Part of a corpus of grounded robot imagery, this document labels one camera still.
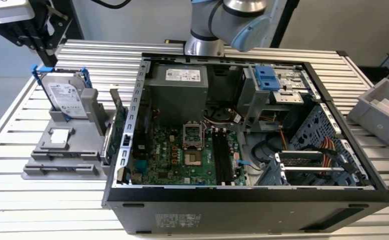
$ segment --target ram slot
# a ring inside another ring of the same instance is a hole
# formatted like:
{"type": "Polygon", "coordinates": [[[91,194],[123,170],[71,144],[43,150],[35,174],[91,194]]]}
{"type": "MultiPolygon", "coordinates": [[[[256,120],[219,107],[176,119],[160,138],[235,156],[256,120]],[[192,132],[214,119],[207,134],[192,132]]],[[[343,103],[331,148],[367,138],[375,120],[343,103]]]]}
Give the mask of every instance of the ram slot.
{"type": "Polygon", "coordinates": [[[212,156],[216,184],[224,183],[230,185],[232,181],[231,162],[228,159],[228,147],[226,133],[214,132],[211,135],[212,141],[212,156]]]}

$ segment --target gray storage bin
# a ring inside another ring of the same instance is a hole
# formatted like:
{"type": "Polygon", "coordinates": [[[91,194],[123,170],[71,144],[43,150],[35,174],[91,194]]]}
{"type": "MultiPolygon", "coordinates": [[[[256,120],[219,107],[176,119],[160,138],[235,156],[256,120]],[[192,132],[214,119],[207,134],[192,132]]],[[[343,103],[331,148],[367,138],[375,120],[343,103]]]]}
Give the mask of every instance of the gray storage bin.
{"type": "Polygon", "coordinates": [[[359,97],[347,118],[389,144],[389,80],[383,79],[359,97]]]}

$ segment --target hard drive label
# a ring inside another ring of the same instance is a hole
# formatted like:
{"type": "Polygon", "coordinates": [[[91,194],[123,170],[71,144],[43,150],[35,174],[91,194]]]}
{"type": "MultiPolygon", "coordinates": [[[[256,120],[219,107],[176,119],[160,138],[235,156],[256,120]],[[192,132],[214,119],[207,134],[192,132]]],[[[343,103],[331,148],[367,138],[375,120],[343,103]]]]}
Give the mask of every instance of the hard drive label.
{"type": "Polygon", "coordinates": [[[49,89],[58,104],[55,108],[73,118],[86,117],[75,87],[67,83],[51,83],[49,89]]]}

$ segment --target metal slotted surface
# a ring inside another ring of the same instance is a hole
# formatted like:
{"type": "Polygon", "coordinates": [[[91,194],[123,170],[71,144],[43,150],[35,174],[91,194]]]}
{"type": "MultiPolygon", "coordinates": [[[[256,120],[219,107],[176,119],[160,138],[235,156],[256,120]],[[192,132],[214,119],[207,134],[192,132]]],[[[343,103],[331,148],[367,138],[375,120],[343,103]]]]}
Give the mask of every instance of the metal slotted surface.
{"type": "MultiPolygon", "coordinates": [[[[61,48],[57,67],[86,67],[99,91],[99,102],[111,108],[110,87],[118,88],[122,101],[129,104],[140,52],[180,54],[182,46],[70,40],[61,48]]],[[[350,59],[332,51],[258,48],[239,53],[226,48],[226,56],[310,62],[343,114],[355,105],[356,96],[370,87],[350,59]]],[[[31,82],[0,121],[0,239],[123,238],[126,234],[113,212],[101,209],[105,181],[19,178],[50,118],[45,94],[31,82]]],[[[350,127],[389,186],[389,147],[359,126],[350,127]]],[[[162,238],[389,240],[389,207],[331,234],[178,235],[162,238]]]]}

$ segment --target chip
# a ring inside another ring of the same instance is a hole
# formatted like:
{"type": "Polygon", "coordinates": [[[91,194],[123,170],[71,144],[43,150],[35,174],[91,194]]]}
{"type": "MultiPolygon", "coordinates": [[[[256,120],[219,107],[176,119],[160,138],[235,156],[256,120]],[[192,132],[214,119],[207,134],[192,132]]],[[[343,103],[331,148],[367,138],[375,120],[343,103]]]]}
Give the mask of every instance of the chip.
{"type": "Polygon", "coordinates": [[[199,151],[184,151],[183,152],[183,163],[184,165],[199,166],[200,165],[200,152],[199,151]]]}
{"type": "Polygon", "coordinates": [[[167,178],[167,172],[166,171],[158,172],[158,178],[159,179],[166,179],[167,178]]]}

